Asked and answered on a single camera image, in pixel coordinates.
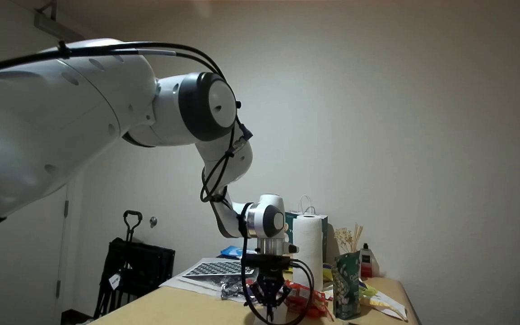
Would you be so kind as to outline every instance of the ceiling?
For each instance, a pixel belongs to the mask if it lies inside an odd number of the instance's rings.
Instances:
[[[25,9],[40,9],[50,0],[11,0]],[[137,29],[157,22],[164,11],[193,5],[209,11],[209,0],[56,0],[58,22],[77,31]]]

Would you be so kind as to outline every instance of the bottle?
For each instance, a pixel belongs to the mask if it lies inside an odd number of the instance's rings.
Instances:
[[[365,245],[361,249],[361,278],[372,278],[372,276],[379,276],[379,264],[377,264],[372,249],[365,242]]]

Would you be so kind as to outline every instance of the wire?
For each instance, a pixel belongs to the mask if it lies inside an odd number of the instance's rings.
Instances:
[[[218,184],[220,184],[220,180],[224,179],[227,162],[229,162],[229,159],[233,157],[233,150],[235,150],[235,148],[233,148],[235,128],[236,128],[236,125],[233,125],[231,130],[229,130],[229,143],[227,143],[226,153],[213,164],[213,168],[209,170],[207,177],[204,177],[204,170],[202,170],[202,190],[200,190],[200,200],[202,200],[202,202],[207,202],[207,200],[213,199],[211,195],[218,190]],[[222,166],[222,168],[220,168],[220,175],[216,177],[216,182],[211,186],[211,190],[207,190],[207,182],[211,180],[211,177],[215,175],[215,171],[218,170],[218,166]]]
[[[59,41],[56,50],[43,50],[36,54],[2,60],[0,70],[47,60],[68,60],[88,56],[139,56],[139,54],[177,56],[193,60],[209,69],[211,72],[218,74],[226,81],[220,67],[206,52],[180,43],[157,43],[157,41],[123,41],[115,45],[96,45],[96,47],[68,47],[63,41]]]

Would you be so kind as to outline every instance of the black cable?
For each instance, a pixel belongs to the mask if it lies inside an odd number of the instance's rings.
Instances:
[[[236,128],[236,125],[233,125],[229,130],[229,143],[227,143],[226,153],[213,164],[207,177],[204,177],[204,170],[202,170],[202,190],[200,190],[200,200],[202,202],[207,202],[211,199],[211,195],[218,190],[218,184],[226,173],[227,162],[233,157],[235,128]],[[207,190],[207,182],[211,180],[211,177],[215,175],[218,166],[222,166],[220,175],[216,177],[216,182],[211,186],[211,190]]]
[[[97,47],[67,47],[63,41],[59,41],[56,50],[43,50],[36,54],[3,60],[0,61],[0,70],[11,69],[16,65],[47,61],[47,60],[68,60],[68,58],[85,58],[85,56],[139,56],[139,54],[188,58],[204,65],[206,69],[218,74],[226,81],[220,67],[206,52],[195,47],[180,45],[180,43],[153,43],[153,41],[126,41],[126,43],[97,45]]]
[[[294,260],[292,265],[300,267],[305,274],[307,274],[307,280],[309,280],[309,301],[303,309],[303,314],[309,312],[309,307],[312,305],[312,300],[314,300],[314,274],[310,271],[310,267],[303,262],[303,260]]]

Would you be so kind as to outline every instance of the table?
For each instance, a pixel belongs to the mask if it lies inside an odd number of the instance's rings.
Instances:
[[[408,323],[388,318],[377,310],[368,310],[366,314],[354,318],[350,321],[330,318],[305,318],[301,325],[345,325],[345,323],[357,323],[357,325],[419,325],[419,320],[413,312],[413,307],[402,289],[402,285],[390,278],[370,278],[366,280],[368,285],[383,291],[384,294],[392,296],[393,300],[406,305],[408,310]],[[213,296],[173,289],[173,287],[161,287],[99,320],[94,325],[184,325],[184,323],[209,323],[209,325],[253,325],[253,312],[244,307],[242,303],[231,300],[218,300]]]

